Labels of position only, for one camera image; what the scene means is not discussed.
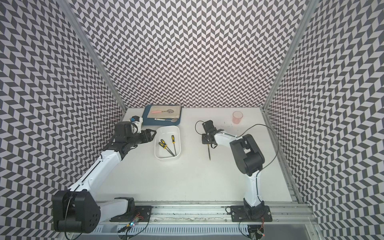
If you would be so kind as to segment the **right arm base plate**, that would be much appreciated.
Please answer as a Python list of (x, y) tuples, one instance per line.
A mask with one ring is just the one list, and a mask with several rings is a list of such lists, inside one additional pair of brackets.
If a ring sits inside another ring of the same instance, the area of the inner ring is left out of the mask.
[(245, 206), (230, 206), (232, 222), (265, 222), (273, 221), (269, 206), (246, 208)]

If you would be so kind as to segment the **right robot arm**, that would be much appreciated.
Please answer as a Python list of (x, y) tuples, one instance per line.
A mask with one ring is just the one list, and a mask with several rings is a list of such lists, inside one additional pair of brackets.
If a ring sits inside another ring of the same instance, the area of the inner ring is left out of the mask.
[(213, 121), (202, 123), (204, 133), (202, 143), (209, 148), (225, 146), (231, 149), (236, 166), (246, 176), (244, 214), (249, 220), (262, 218), (266, 211), (265, 202), (261, 196), (261, 170), (265, 157), (252, 135), (233, 136), (223, 129), (214, 127)]

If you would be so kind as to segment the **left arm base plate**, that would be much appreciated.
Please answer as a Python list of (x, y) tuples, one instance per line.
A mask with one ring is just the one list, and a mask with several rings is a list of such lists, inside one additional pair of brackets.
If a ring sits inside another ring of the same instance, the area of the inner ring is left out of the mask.
[(123, 215), (115, 216), (110, 219), (110, 222), (130, 223), (134, 218), (139, 218), (139, 222), (148, 222), (152, 213), (152, 206), (136, 206), (133, 210), (124, 213)]

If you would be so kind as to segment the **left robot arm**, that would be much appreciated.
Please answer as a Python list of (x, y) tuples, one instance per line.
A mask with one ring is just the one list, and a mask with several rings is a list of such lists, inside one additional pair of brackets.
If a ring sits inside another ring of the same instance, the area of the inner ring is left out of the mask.
[(134, 119), (117, 123), (114, 135), (86, 173), (67, 190), (56, 192), (52, 197), (56, 232), (89, 234), (104, 221), (137, 218), (134, 198), (97, 203), (94, 194), (129, 151), (153, 141), (157, 132), (141, 126), (142, 121)]

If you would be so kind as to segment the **white plastic storage box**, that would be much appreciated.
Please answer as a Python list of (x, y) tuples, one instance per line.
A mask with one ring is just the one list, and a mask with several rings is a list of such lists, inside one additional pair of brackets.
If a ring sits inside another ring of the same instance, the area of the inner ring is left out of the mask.
[[(175, 154), (171, 136), (175, 136), (177, 155), (173, 157), (167, 150), (163, 149), (159, 142), (163, 139), (169, 149)], [(174, 161), (181, 156), (181, 134), (177, 126), (165, 126), (157, 129), (155, 136), (155, 157), (160, 161)]]

